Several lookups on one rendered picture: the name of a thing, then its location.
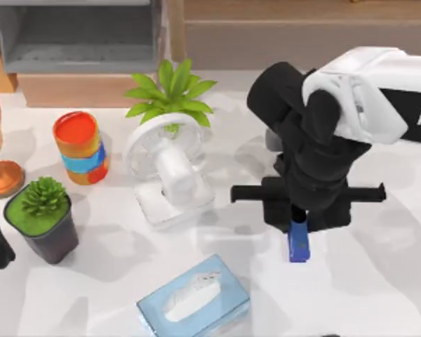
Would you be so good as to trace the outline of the green plant in grey pot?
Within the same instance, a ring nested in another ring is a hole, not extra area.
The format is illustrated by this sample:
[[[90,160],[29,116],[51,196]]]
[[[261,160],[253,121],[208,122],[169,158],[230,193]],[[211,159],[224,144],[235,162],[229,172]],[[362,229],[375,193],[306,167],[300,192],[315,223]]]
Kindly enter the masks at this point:
[[[9,199],[4,218],[48,264],[60,263],[79,244],[72,201],[65,186],[50,176],[30,181]]]

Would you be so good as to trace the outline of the leafy green plant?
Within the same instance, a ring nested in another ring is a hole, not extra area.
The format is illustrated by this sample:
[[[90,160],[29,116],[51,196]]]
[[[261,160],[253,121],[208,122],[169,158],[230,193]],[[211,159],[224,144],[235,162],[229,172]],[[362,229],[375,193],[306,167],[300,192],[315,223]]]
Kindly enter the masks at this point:
[[[193,118],[200,126],[211,126],[208,115],[213,113],[213,108],[202,101],[201,96],[218,82],[194,74],[189,58],[177,67],[170,60],[162,60],[155,80],[139,72],[131,77],[136,87],[127,90],[124,96],[138,102],[127,111],[126,118],[140,116],[140,124],[144,124],[161,115],[182,113]]]

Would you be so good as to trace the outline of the pale wooden drawer front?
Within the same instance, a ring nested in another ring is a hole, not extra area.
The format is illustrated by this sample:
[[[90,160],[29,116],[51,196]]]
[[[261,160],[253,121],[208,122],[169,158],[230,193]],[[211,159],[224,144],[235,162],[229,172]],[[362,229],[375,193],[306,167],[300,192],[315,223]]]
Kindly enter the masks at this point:
[[[18,74],[29,107],[117,108],[140,102],[124,94],[137,84],[129,74]]]

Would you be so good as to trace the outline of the blue stapler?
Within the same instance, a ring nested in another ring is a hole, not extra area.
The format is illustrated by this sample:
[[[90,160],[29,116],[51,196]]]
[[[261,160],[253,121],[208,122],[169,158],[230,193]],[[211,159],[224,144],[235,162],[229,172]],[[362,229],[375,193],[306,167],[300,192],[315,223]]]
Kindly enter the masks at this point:
[[[305,263],[310,259],[309,233],[307,220],[292,221],[288,231],[289,261],[291,263]]]

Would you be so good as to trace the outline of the red orange blue can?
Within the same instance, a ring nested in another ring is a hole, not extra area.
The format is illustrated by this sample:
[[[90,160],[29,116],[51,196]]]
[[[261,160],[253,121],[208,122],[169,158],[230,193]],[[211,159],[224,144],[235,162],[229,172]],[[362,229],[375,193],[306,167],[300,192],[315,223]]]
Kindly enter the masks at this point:
[[[92,114],[75,111],[62,115],[53,125],[53,136],[74,183],[92,185],[107,175],[109,159]]]

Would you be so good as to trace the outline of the white table fan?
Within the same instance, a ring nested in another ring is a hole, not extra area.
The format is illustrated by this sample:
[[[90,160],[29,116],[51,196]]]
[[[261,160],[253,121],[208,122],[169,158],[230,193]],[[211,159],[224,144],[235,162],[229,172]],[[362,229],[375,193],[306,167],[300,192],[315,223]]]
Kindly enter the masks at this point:
[[[196,165],[203,139],[198,122],[179,112],[153,117],[129,135],[123,162],[153,229],[196,220],[212,209],[215,193]]]

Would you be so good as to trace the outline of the wooden cupboard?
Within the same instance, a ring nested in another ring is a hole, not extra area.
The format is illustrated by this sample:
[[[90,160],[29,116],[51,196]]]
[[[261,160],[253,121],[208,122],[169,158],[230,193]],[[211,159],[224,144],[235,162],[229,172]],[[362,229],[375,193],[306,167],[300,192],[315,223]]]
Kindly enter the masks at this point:
[[[171,55],[197,70],[307,69],[356,46],[421,55],[421,0],[166,0]]]

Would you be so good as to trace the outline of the light blue tissue box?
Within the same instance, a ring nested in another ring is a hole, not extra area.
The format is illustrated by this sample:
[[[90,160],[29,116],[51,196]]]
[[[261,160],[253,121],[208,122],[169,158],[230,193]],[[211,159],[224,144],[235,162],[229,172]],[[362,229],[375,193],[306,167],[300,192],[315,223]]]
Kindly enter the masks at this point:
[[[214,254],[136,303],[150,337],[222,337],[250,309],[242,283]]]

